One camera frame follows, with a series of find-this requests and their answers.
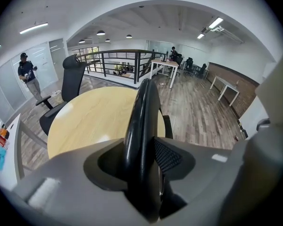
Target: mesh headrest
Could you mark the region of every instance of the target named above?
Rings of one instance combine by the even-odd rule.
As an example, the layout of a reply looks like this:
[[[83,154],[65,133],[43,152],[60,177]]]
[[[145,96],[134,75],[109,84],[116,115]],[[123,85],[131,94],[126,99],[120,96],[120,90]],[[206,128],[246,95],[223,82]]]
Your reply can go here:
[[[63,68],[64,69],[75,69],[84,66],[84,63],[80,62],[76,57],[76,54],[68,56],[63,61]]]

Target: wooden floor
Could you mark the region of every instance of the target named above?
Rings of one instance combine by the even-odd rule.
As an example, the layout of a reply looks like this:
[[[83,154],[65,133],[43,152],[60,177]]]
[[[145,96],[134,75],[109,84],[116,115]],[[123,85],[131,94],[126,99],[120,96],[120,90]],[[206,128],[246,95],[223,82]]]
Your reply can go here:
[[[158,87],[162,113],[170,116],[174,139],[203,146],[231,149],[235,143],[234,136],[243,138],[231,108],[223,98],[220,102],[217,101],[219,92],[215,88],[209,90],[211,84],[208,81],[181,74],[176,76],[173,87],[170,89],[168,77],[158,74],[153,77],[153,80]],[[80,94],[107,86],[120,85],[84,76]],[[59,80],[42,91],[42,96],[61,88],[62,80]],[[56,98],[49,99],[53,106],[58,104],[57,101]],[[39,118],[48,111],[48,108],[34,104],[35,99],[30,99],[17,114],[21,113],[21,120],[47,142],[47,136],[40,127]],[[25,134],[22,134],[21,149],[23,165],[28,168],[36,169],[49,159],[47,150]]]

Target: person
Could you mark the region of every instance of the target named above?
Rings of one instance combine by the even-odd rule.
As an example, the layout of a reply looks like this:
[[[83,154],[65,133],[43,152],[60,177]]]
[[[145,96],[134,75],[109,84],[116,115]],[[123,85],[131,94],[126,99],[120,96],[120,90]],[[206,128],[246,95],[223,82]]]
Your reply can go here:
[[[172,47],[172,52],[171,52],[171,60],[174,61],[175,57],[177,56],[177,51],[175,50],[175,47]]]
[[[24,81],[32,95],[36,98],[37,101],[40,101],[42,100],[40,85],[33,73],[38,68],[37,66],[33,66],[31,61],[27,61],[27,57],[28,56],[26,55],[26,53],[22,53],[20,55],[21,61],[19,62],[18,67],[19,79]]]

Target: mesh panel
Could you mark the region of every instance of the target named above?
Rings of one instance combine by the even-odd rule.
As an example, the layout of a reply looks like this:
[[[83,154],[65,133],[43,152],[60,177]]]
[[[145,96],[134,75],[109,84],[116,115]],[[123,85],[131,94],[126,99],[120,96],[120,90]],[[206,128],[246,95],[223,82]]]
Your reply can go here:
[[[163,173],[179,165],[183,158],[165,145],[155,141],[155,159]]]

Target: black cap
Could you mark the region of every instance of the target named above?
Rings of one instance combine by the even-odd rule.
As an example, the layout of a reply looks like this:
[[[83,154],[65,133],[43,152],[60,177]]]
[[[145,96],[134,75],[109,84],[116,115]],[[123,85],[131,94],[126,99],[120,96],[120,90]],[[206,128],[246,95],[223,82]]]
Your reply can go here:
[[[21,55],[20,55],[20,58],[27,58],[28,56],[26,55],[26,53],[22,53]]]

